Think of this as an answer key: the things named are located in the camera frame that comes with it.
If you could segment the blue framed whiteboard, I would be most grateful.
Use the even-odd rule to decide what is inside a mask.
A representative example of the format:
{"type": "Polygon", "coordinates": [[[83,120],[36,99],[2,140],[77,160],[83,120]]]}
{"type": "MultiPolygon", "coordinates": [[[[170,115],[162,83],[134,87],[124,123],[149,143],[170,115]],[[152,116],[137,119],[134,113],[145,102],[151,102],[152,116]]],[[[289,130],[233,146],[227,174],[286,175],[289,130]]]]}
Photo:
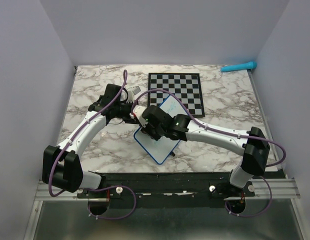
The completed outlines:
{"type": "MultiPolygon", "coordinates": [[[[164,110],[171,117],[177,114],[186,114],[186,111],[171,95],[159,105],[159,108],[164,110]]],[[[165,136],[161,137],[159,140],[151,139],[150,136],[142,133],[141,127],[134,132],[133,138],[158,165],[162,165],[165,160],[174,153],[175,148],[181,142],[180,140],[171,140],[165,136]]]]}

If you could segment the black white chessboard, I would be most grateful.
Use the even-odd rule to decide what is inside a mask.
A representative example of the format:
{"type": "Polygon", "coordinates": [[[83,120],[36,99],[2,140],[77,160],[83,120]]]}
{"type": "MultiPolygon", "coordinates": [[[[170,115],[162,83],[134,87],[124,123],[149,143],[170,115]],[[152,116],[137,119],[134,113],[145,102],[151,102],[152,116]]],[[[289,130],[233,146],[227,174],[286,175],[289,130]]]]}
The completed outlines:
{"type": "Polygon", "coordinates": [[[174,94],[195,118],[205,117],[201,79],[198,73],[149,73],[148,89],[174,94]]]}

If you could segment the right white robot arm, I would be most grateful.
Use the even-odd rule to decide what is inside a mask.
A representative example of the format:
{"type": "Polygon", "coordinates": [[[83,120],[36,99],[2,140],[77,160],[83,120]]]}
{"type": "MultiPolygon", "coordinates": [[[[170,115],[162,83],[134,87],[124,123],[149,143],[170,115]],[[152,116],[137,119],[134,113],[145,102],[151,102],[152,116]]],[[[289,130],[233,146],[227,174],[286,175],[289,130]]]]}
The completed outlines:
{"type": "Polygon", "coordinates": [[[257,127],[249,131],[215,129],[186,114],[172,117],[155,105],[137,106],[132,114],[137,118],[141,131],[155,141],[165,137],[173,141],[206,143],[241,156],[241,162],[231,171],[225,183],[225,191],[231,196],[242,192],[252,177],[265,174],[270,145],[257,127]]]}

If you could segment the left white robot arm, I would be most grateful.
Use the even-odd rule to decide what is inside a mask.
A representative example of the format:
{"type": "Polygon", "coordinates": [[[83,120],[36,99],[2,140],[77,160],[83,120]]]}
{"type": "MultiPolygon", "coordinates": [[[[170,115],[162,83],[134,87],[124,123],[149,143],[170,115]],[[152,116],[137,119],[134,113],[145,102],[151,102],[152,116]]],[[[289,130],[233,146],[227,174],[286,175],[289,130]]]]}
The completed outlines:
{"type": "Polygon", "coordinates": [[[113,98],[121,86],[107,84],[104,94],[89,105],[88,112],[79,126],[57,146],[47,146],[43,152],[42,181],[74,193],[88,189],[96,198],[102,197],[106,185],[98,173],[84,171],[80,162],[85,149],[110,120],[119,118],[127,124],[137,122],[130,117],[131,108],[141,89],[138,86],[123,89],[123,96],[113,98]]]}

